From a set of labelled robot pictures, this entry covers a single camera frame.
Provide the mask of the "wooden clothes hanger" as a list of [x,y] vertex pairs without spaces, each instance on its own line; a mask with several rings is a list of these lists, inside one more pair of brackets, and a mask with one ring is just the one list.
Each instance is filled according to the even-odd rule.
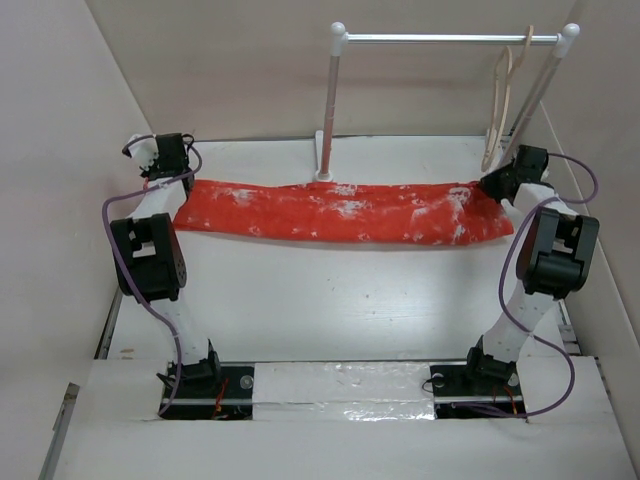
[[525,31],[524,46],[517,57],[514,57],[509,46],[505,46],[494,64],[492,110],[481,160],[482,173],[489,173],[498,165],[500,144],[509,112],[512,80],[527,56],[534,32],[535,27],[529,25]]

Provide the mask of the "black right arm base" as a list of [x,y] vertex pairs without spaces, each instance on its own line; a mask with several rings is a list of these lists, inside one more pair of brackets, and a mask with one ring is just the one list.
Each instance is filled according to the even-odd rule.
[[431,364],[421,388],[433,396],[437,419],[504,418],[526,413],[516,363],[495,360],[480,346],[472,347],[464,362]]

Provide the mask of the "red white patterned trousers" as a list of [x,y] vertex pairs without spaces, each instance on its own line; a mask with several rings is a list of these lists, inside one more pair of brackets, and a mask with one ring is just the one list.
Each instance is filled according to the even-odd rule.
[[475,182],[260,186],[199,180],[180,231],[284,241],[466,246],[513,234],[504,208]]

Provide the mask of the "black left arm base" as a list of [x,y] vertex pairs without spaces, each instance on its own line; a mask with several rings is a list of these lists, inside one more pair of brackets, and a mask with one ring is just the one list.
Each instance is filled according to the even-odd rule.
[[161,417],[165,420],[239,421],[253,417],[253,363],[221,364],[221,379],[215,384],[185,386],[185,380],[171,405]]

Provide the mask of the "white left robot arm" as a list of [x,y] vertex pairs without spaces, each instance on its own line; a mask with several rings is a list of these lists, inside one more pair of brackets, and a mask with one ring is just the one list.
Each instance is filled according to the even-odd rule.
[[122,153],[139,167],[145,186],[113,197],[102,207],[119,288],[168,330],[176,360],[158,378],[168,388],[212,396],[222,387],[222,371],[212,343],[195,330],[180,296],[187,283],[186,262],[174,220],[191,196],[202,167],[194,137],[184,133],[135,135]]

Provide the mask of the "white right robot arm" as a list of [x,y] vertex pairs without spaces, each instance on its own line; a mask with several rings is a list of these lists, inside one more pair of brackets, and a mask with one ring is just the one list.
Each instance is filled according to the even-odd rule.
[[552,156],[546,149],[518,148],[507,165],[480,180],[482,192],[507,200],[524,219],[501,271],[498,296],[502,314],[469,350],[462,381],[483,394],[515,374],[522,347],[548,310],[579,291],[589,275],[600,230],[598,219],[571,208],[543,181]]

